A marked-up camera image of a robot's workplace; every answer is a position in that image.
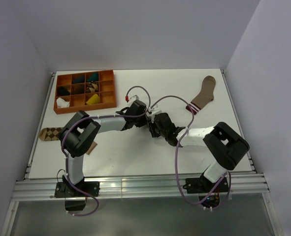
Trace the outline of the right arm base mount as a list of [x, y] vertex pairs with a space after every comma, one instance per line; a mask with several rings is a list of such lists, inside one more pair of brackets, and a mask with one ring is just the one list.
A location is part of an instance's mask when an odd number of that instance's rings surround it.
[[[210, 182], [205, 177], [193, 177], [185, 179], [185, 184], [183, 185], [183, 189], [186, 190], [187, 194], [199, 194], [199, 193], [208, 193], [214, 186], [215, 183]], [[224, 193], [229, 190], [227, 179], [224, 178], [217, 188], [214, 190], [215, 192]]]

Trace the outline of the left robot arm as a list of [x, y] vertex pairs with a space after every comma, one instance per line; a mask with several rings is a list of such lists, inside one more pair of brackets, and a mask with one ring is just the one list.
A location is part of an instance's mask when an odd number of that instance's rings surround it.
[[59, 133], [61, 149], [65, 155], [63, 181], [66, 191], [79, 196], [86, 190], [83, 174], [84, 154], [99, 133], [125, 131], [133, 126], [142, 126], [146, 121], [146, 104], [135, 100], [113, 115], [91, 117], [84, 111], [77, 112]]

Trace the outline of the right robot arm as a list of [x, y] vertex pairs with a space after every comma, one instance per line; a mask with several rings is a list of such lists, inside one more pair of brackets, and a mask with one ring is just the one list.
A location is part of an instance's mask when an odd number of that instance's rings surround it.
[[167, 113], [150, 112], [146, 115], [153, 138], [163, 137], [173, 147], [207, 147], [213, 163], [201, 176], [201, 187], [210, 192], [227, 171], [235, 169], [250, 149], [248, 142], [225, 122], [207, 128], [177, 127]]

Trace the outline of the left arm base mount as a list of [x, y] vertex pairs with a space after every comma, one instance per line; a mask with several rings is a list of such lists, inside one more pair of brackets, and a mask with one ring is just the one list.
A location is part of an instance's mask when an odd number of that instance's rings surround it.
[[[80, 181], [75, 185], [78, 189], [83, 192], [86, 192], [93, 197], [97, 197], [99, 194], [100, 183], [98, 181]], [[87, 200], [71, 200], [71, 198], [81, 198], [88, 197], [84, 193], [74, 189], [67, 180], [58, 182], [55, 189], [54, 197], [57, 199], [65, 199], [65, 209], [68, 211], [82, 211]]]

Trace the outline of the black sock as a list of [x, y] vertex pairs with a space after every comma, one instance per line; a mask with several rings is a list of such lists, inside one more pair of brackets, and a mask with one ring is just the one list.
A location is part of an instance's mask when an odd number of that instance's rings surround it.
[[70, 92], [65, 87], [58, 87], [57, 88], [57, 97], [60, 96], [69, 96]]

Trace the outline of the white sock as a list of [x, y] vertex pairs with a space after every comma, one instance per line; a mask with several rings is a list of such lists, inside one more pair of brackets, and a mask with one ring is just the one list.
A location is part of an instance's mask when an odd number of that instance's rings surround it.
[[70, 106], [70, 102], [62, 99], [61, 97], [56, 99], [57, 108], [68, 108]]

